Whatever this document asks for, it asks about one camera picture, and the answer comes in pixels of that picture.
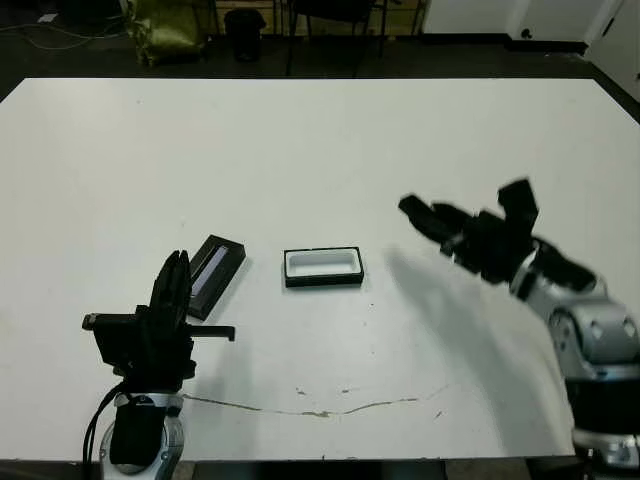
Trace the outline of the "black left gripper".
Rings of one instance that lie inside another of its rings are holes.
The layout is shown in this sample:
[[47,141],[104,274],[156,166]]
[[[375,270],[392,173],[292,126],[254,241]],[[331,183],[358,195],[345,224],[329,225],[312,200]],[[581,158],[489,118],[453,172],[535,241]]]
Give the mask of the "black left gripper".
[[102,361],[127,388],[180,388],[195,376],[191,355],[196,338],[235,340],[233,326],[188,323],[189,300],[189,256],[175,250],[154,281],[150,307],[139,305],[132,313],[89,313],[82,328],[93,333]]

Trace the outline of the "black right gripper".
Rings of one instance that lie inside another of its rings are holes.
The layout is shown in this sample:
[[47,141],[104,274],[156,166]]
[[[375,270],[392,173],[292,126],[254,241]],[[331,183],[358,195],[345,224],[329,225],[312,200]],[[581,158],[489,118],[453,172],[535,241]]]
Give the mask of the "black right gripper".
[[432,210],[440,221],[418,219],[414,228],[489,284],[510,283],[533,251],[532,224],[526,219],[499,217],[488,210],[472,215],[444,202],[434,202]]

